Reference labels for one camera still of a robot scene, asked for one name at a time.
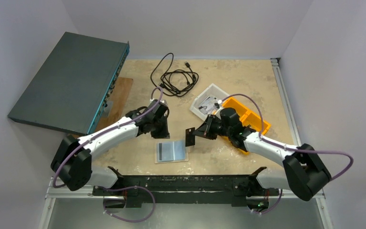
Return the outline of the dark credit card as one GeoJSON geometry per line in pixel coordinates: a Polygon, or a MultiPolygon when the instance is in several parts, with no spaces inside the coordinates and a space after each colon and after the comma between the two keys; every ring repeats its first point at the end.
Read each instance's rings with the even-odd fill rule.
{"type": "Polygon", "coordinates": [[[195,145],[195,135],[193,134],[195,128],[188,128],[185,130],[185,146],[190,147],[195,145]]]}

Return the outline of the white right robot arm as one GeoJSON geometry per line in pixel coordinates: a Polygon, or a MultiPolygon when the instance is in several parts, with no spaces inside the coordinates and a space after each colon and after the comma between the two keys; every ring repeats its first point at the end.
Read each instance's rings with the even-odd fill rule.
{"type": "Polygon", "coordinates": [[[318,193],[332,176],[313,147],[285,146],[283,143],[263,137],[260,132],[245,126],[233,108],[224,108],[219,115],[210,114],[196,129],[193,137],[215,140],[218,136],[227,137],[236,148],[263,156],[283,170],[268,170],[261,167],[250,178],[251,192],[263,189],[291,190],[298,198],[309,201],[318,193]]]}

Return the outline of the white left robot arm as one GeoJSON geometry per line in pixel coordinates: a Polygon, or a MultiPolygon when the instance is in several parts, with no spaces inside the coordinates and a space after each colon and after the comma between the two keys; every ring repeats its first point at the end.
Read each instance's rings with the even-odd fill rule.
{"type": "Polygon", "coordinates": [[[167,117],[170,113],[165,100],[152,99],[147,107],[129,111],[116,123],[90,135],[75,138],[66,136],[51,162],[54,179],[76,191],[85,185],[115,188],[121,174],[112,167],[98,167],[92,163],[100,155],[118,144],[150,133],[152,138],[166,138],[167,117]]]}

